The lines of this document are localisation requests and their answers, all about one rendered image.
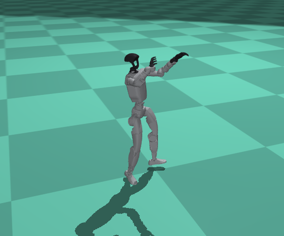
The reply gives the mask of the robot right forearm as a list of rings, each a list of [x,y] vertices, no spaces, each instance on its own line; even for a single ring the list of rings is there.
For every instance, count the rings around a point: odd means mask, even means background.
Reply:
[[[155,69],[155,66],[153,67],[145,67],[143,72],[141,74],[139,74],[139,76],[133,81],[133,83],[135,84],[139,79],[141,80],[145,80],[146,77],[151,73],[151,72],[154,72],[156,69]]]

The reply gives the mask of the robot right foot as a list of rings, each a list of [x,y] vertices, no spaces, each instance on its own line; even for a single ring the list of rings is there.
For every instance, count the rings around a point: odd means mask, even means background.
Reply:
[[[125,171],[125,176],[127,177],[128,181],[132,184],[132,185],[137,185],[137,180],[135,179],[135,177],[133,175],[130,174],[130,176],[127,174],[127,171]]]

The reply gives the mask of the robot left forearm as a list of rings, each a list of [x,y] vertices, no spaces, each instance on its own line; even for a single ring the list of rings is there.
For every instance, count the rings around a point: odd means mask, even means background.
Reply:
[[[171,59],[170,59],[170,60],[171,60]],[[170,69],[173,65],[175,65],[175,64],[176,64],[176,62],[170,63],[170,61],[169,61],[165,66],[162,67],[162,70],[163,70],[164,72],[168,72],[169,69]]]

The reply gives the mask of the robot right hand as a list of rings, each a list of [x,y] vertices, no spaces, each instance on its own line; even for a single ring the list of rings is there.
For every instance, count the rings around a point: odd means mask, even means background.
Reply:
[[[153,67],[155,64],[157,64],[157,63],[154,63],[154,62],[156,62],[157,60],[156,59],[153,59],[153,58],[156,58],[156,57],[152,57],[151,58],[151,61],[150,61],[150,67]],[[155,60],[155,61],[154,61]]]

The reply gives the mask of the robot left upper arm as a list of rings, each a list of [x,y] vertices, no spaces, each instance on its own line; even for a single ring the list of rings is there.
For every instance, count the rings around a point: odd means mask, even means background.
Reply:
[[[140,70],[144,70],[144,68],[141,68]],[[151,72],[148,76],[159,76],[159,77],[163,77],[164,76],[164,71],[162,70],[162,68],[160,68],[158,71],[154,71]]]

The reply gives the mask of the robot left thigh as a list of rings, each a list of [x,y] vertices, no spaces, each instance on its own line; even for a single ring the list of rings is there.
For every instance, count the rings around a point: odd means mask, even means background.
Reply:
[[[148,134],[148,139],[153,142],[157,139],[157,136],[158,136],[158,124],[157,124],[156,116],[150,107],[146,107],[144,117],[145,116],[147,116],[146,122],[149,128],[152,130],[152,132]]]

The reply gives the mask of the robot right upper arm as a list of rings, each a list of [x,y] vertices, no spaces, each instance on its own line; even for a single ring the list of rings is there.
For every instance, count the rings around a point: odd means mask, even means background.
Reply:
[[[141,87],[143,82],[139,79],[135,84],[133,83],[135,79],[130,76],[126,76],[125,78],[125,85],[134,86],[134,87]]]

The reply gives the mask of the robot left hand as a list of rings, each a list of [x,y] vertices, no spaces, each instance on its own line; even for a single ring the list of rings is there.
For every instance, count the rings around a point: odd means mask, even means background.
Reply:
[[[175,57],[173,57],[171,60],[170,60],[170,63],[173,63],[173,62],[178,62],[178,59],[182,58],[183,56],[189,56],[187,53],[185,52],[181,52],[179,54],[177,54]]]

